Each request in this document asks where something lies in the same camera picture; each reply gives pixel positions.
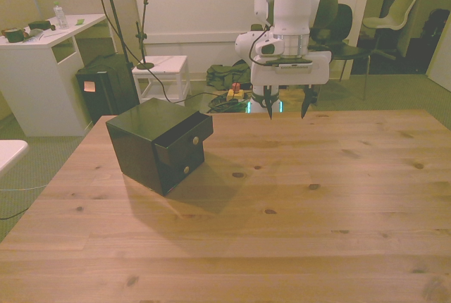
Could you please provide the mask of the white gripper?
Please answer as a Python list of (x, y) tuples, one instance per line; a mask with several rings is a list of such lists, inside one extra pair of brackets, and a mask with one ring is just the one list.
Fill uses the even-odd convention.
[[(255, 61), (266, 63), (275, 57), (256, 56)], [(311, 104), (316, 103), (314, 85), (326, 84), (329, 80), (329, 63), (332, 59), (330, 51), (310, 51), (305, 60), (311, 63), (297, 62), (281, 63), (277, 66), (261, 66), (252, 63), (251, 83), (254, 86), (264, 86), (264, 101), (270, 118), (279, 111), (279, 85), (304, 85), (304, 101), (301, 107), (301, 118), (305, 117)]]

